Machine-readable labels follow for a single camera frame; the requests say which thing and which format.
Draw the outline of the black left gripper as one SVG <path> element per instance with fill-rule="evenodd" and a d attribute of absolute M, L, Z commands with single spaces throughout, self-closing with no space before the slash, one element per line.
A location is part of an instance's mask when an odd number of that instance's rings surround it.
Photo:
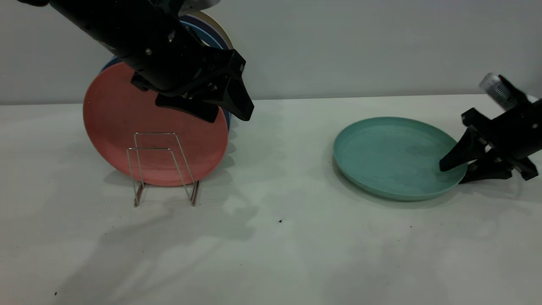
<path fill-rule="evenodd" d="M 242 121 L 254 104 L 242 81 L 246 60 L 236 50 L 206 46 L 192 30 L 130 31 L 131 84 L 156 92 L 155 105 L 214 123 L 218 106 Z"/>

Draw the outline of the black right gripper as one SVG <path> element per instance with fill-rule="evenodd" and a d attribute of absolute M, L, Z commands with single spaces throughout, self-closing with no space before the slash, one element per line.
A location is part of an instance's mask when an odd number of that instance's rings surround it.
<path fill-rule="evenodd" d="M 512 171 L 528 181 L 539 175 L 529 157 L 541 150 L 541 102 L 517 106 L 494 119 L 472 108 L 462 115 L 467 127 L 458 143 L 439 163 L 442 172 L 465 165 L 460 185 L 482 180 L 507 180 Z"/>

